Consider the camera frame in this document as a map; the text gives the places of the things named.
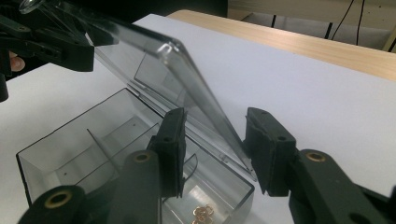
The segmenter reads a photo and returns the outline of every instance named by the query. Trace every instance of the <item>clear plastic box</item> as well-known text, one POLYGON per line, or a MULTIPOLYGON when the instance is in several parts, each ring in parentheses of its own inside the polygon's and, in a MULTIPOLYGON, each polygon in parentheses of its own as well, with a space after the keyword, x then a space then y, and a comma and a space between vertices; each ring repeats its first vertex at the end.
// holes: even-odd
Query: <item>clear plastic box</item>
POLYGON ((182 43, 66 1, 47 1, 40 9, 76 44, 95 46, 95 57, 126 89, 18 153, 29 204, 61 185, 90 193, 117 181, 124 159, 146 149, 165 113, 183 107, 188 180, 182 198, 163 199, 163 223, 192 223, 193 210, 206 205, 214 223, 242 223, 254 187, 234 169, 253 178, 254 171, 182 43))
MULTIPOLYGON (((60 185, 78 185, 89 193, 116 179, 123 159, 146 149, 161 121, 128 90, 119 91, 18 153, 28 201, 60 185)), ((163 199, 163 223, 192 223, 192 211, 207 204, 215 211, 214 223, 242 223, 254 187, 189 137, 186 144, 183 197, 163 199)))

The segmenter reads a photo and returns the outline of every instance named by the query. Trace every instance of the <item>open lid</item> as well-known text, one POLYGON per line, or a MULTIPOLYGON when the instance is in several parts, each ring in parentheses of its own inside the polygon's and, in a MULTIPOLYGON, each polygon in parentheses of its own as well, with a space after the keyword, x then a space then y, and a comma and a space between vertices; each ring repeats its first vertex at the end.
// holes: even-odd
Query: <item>open lid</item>
POLYGON ((76 40, 88 39, 96 58, 157 112, 184 107, 186 134, 255 178, 241 139, 180 41, 65 1, 39 9, 76 40))

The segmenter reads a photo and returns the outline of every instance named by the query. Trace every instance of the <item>white table surface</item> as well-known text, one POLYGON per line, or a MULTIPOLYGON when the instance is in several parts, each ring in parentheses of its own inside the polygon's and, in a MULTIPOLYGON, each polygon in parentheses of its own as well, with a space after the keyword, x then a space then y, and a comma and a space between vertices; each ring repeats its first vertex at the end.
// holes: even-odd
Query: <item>white table surface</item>
MULTIPOLYGON (((249 106, 270 111, 298 148, 332 155, 351 179, 389 195, 396 184, 396 83, 150 15, 137 24, 180 39, 244 138, 249 106)), ((125 87, 99 62, 92 73, 48 64, 8 83, 0 104, 0 223, 27 209, 15 155, 125 87)), ((287 198, 256 187, 246 223, 292 223, 287 198)))

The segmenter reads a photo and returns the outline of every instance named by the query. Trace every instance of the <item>brass insert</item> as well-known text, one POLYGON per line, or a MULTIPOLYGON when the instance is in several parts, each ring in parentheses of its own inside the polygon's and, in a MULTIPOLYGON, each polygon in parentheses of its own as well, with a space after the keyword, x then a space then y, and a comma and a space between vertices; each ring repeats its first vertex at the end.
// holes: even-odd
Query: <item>brass insert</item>
POLYGON ((68 189, 60 190, 49 196, 44 202, 44 206, 49 209, 63 206, 72 199, 72 195, 72 192, 68 189))
POLYGON ((134 156, 134 161, 145 162, 145 161, 148 161, 149 158, 150 158, 150 155, 148 153, 142 152, 142 153, 134 156))
POLYGON ((318 161, 318 162, 326 161, 326 157, 324 157, 322 154, 317 152, 308 152, 305 154, 305 156, 311 161, 318 161))

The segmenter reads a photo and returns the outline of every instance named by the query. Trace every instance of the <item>wooden table edge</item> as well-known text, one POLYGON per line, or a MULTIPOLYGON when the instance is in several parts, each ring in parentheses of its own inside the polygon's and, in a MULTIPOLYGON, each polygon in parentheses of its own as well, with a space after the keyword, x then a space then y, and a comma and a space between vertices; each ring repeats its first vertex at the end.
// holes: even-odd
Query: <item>wooden table edge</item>
POLYGON ((167 17, 377 77, 396 80, 396 54, 393 53, 189 10, 180 10, 167 17))

